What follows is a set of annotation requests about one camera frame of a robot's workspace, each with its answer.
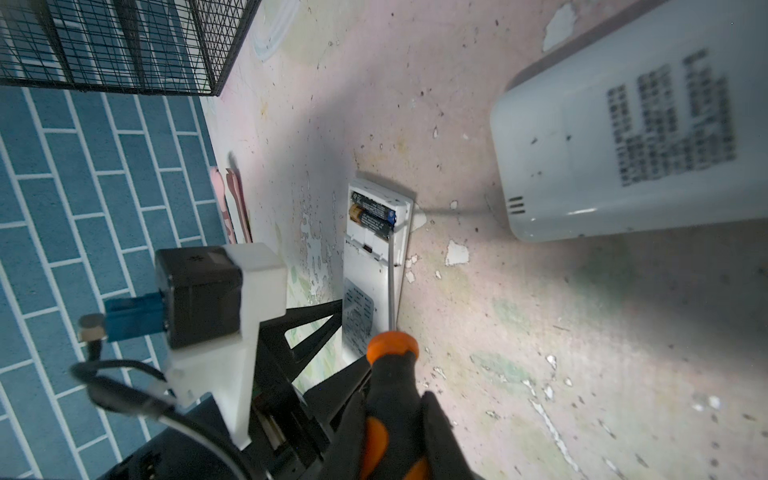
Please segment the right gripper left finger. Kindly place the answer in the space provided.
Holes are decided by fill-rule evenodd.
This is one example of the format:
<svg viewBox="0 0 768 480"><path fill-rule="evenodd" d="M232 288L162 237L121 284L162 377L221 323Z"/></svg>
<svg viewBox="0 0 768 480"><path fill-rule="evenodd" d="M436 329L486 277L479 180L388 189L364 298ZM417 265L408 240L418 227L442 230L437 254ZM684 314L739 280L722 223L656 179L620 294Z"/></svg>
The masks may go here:
<svg viewBox="0 0 768 480"><path fill-rule="evenodd" d="M342 416L339 429L324 459L318 479L360 478L366 441L365 397L354 393Z"/></svg>

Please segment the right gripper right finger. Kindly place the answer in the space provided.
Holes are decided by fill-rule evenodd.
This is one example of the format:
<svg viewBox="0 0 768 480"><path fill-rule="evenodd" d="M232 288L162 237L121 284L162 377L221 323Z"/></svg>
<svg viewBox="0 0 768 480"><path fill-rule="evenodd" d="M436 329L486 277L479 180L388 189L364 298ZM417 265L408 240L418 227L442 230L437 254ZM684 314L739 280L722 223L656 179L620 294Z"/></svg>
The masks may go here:
<svg viewBox="0 0 768 480"><path fill-rule="evenodd" d="M436 480L474 480L436 395L427 391L421 398L424 442L430 476Z"/></svg>

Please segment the white remote control with screen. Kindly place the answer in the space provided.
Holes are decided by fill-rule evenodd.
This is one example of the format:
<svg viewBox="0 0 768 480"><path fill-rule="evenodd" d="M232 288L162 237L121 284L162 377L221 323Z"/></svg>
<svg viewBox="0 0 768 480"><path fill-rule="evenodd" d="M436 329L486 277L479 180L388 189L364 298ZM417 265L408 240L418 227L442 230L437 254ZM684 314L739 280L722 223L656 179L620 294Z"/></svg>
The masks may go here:
<svg viewBox="0 0 768 480"><path fill-rule="evenodd" d="M389 241L350 219L353 191L396 212L396 224ZM397 328L413 211L413 200L401 193L362 178L349 184L343 244L340 350L345 365L363 356L373 337Z"/></svg>

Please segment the orange black screwdriver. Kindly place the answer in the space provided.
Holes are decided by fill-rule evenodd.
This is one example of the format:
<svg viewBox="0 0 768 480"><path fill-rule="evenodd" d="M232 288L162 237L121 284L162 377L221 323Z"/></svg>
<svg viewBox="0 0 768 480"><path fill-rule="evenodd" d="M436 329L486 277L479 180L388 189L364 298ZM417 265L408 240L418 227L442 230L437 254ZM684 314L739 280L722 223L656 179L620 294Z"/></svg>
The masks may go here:
<svg viewBox="0 0 768 480"><path fill-rule="evenodd" d="M398 330L380 333L368 344L371 377L365 399L362 479L431 477L415 382L418 357L418 342Z"/></svg>

